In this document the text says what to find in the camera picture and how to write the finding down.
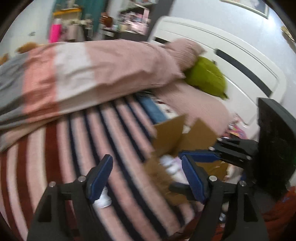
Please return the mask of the green plush toy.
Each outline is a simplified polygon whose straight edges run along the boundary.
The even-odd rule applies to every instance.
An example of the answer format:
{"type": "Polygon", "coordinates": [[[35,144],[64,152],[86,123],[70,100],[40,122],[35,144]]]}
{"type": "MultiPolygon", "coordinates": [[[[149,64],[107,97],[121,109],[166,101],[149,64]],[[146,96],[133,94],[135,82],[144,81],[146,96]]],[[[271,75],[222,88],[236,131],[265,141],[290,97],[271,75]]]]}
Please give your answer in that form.
{"type": "Polygon", "coordinates": [[[227,81],[216,64],[205,57],[199,57],[194,66],[185,71],[185,81],[212,96],[228,99],[227,81]]]}

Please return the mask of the red pink striped blanket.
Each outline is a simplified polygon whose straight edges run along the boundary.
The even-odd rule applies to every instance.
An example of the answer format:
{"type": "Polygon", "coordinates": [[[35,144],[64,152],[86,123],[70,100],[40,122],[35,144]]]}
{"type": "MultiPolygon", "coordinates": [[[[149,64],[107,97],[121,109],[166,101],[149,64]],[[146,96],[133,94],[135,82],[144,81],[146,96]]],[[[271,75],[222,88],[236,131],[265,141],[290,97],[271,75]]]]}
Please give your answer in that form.
{"type": "Polygon", "coordinates": [[[18,135],[1,152],[1,240],[173,240],[196,204],[163,190],[165,109],[134,93],[18,135]]]}

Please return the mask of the white earbud case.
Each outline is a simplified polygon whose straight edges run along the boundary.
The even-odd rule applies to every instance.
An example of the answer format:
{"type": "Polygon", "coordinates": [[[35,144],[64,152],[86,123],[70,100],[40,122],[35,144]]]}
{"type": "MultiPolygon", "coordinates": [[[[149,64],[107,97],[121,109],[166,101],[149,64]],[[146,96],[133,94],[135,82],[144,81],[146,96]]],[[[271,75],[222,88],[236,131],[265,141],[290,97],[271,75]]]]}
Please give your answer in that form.
{"type": "Polygon", "coordinates": [[[159,162],[169,175],[174,175],[182,169],[182,164],[179,157],[163,155],[160,157],[159,162]]]}
{"type": "Polygon", "coordinates": [[[112,204],[112,200],[108,195],[108,189],[105,186],[104,189],[102,190],[102,193],[99,197],[99,199],[95,200],[95,202],[93,203],[93,205],[95,205],[98,208],[107,208],[112,204]]]}

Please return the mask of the teal curtain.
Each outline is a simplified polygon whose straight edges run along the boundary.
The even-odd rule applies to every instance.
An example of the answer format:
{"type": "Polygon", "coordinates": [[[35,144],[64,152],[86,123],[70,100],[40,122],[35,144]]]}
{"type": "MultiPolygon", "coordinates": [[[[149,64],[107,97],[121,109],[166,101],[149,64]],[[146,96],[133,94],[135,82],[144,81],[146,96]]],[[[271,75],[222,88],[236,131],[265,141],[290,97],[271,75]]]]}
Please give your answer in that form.
{"type": "MultiPolygon", "coordinates": [[[[101,18],[101,14],[105,12],[108,5],[108,1],[55,1],[52,7],[52,13],[56,10],[67,9],[67,8],[81,8],[81,25],[85,24],[87,20],[91,20],[90,25],[92,25],[93,32],[97,32],[99,28],[99,20],[101,18]]],[[[52,25],[53,17],[51,16],[51,20],[49,22],[49,26],[52,25]]]]}

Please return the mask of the white bed headboard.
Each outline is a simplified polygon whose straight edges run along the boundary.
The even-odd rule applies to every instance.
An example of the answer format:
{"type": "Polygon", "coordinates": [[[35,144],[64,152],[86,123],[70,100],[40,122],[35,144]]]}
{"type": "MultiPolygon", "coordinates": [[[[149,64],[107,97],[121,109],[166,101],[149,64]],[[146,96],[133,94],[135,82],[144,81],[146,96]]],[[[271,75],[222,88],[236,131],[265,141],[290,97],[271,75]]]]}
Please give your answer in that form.
{"type": "Polygon", "coordinates": [[[223,104],[239,118],[248,138],[259,131],[258,99],[282,102],[287,90],[285,74],[265,55],[240,38],[205,23],[163,16],[155,23],[148,41],[165,44],[187,38],[200,44],[204,57],[215,62],[227,81],[223,104]]]}

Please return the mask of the pink bottle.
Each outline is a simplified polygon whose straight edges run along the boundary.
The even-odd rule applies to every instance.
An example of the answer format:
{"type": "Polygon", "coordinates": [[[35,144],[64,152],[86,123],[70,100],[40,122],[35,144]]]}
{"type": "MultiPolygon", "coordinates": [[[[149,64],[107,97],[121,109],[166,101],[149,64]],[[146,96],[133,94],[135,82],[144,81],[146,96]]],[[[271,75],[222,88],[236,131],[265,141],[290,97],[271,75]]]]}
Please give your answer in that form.
{"type": "Polygon", "coordinates": [[[61,36],[61,31],[62,31],[62,19],[54,19],[53,24],[50,27],[49,42],[50,43],[58,42],[61,36]]]}

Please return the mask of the framed wall photo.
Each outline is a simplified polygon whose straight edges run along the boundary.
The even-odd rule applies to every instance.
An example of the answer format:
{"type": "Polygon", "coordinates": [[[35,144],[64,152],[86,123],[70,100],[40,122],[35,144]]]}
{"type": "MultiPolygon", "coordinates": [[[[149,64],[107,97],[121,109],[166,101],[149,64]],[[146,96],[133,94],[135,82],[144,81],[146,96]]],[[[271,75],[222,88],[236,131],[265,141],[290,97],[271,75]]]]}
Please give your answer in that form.
{"type": "Polygon", "coordinates": [[[269,7],[262,0],[221,0],[221,1],[239,6],[241,8],[245,8],[266,19],[268,18],[269,7]]]}

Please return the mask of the cluttered storage shelf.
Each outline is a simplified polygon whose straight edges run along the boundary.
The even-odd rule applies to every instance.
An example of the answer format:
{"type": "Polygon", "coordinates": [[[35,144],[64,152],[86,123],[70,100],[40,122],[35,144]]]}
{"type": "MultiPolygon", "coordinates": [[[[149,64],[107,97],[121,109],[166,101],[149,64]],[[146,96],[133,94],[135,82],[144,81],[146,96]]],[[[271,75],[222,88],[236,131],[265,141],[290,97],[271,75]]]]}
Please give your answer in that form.
{"type": "Polygon", "coordinates": [[[99,39],[132,39],[140,41],[147,35],[152,13],[158,1],[108,1],[105,12],[113,18],[111,28],[100,23],[99,39]]]}

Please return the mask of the pink grey plaid duvet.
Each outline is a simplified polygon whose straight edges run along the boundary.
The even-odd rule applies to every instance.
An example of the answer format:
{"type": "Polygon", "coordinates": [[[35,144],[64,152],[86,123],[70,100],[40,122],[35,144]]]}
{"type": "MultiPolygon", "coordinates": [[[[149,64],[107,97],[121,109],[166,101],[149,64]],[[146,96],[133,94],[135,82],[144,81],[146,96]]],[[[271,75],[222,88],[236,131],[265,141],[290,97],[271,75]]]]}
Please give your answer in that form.
{"type": "Polygon", "coordinates": [[[1,150],[49,119],[183,76],[148,42],[57,42],[19,54],[1,66],[1,150]]]}

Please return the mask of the yellow white cabinet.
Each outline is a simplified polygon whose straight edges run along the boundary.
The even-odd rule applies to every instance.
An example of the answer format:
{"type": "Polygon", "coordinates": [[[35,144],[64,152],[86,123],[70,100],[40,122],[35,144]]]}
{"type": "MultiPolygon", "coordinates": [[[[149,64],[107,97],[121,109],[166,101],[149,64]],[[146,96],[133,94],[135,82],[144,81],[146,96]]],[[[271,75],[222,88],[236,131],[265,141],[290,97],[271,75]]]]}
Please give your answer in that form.
{"type": "Polygon", "coordinates": [[[52,13],[52,27],[57,30],[56,42],[76,42],[81,23],[81,8],[67,8],[52,13]]]}

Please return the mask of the pink pillow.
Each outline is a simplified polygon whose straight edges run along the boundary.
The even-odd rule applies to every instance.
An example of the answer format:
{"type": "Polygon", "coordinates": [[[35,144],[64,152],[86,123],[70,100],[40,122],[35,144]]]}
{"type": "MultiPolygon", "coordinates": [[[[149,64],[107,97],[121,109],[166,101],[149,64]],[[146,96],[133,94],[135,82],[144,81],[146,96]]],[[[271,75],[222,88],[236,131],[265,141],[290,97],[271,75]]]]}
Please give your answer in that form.
{"type": "Polygon", "coordinates": [[[182,72],[192,68],[198,57],[206,52],[200,44],[186,38],[166,43],[164,48],[174,58],[182,72]]]}

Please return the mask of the guitar headstock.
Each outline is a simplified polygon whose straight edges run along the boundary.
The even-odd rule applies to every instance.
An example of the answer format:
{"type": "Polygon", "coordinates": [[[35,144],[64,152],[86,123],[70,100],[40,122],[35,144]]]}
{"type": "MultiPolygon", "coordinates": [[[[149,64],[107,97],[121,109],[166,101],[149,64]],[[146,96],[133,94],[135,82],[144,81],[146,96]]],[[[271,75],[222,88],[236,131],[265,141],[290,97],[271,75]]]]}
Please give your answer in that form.
{"type": "Polygon", "coordinates": [[[291,33],[287,29],[287,27],[286,26],[281,26],[280,29],[281,29],[281,32],[282,32],[283,37],[288,42],[288,44],[291,44],[291,45],[294,45],[295,46],[295,41],[294,41],[291,33]]]}

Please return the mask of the brown plush toy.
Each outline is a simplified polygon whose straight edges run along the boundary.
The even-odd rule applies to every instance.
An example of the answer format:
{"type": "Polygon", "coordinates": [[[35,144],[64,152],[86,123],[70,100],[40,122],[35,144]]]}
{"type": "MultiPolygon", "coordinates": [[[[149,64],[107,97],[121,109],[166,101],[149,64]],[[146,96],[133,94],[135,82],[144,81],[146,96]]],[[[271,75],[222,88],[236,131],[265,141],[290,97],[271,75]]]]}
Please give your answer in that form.
{"type": "Polygon", "coordinates": [[[113,25],[113,18],[109,15],[102,15],[100,18],[100,23],[104,25],[105,28],[111,28],[113,25]]]}

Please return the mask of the brown cardboard box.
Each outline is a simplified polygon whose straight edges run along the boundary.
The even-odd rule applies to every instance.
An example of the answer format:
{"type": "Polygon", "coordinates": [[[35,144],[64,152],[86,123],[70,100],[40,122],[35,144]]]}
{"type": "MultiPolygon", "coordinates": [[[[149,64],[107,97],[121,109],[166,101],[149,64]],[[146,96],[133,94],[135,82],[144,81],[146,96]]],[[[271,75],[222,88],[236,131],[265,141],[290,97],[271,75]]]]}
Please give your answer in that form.
{"type": "Polygon", "coordinates": [[[202,120],[198,119],[188,133],[183,132],[185,115],[154,125],[156,136],[152,139],[153,152],[144,163],[144,169],[152,183],[165,200],[173,206],[188,203],[184,194],[169,190],[174,179],[160,163],[160,157],[176,158],[182,151],[206,150],[217,141],[217,135],[202,120]]]}

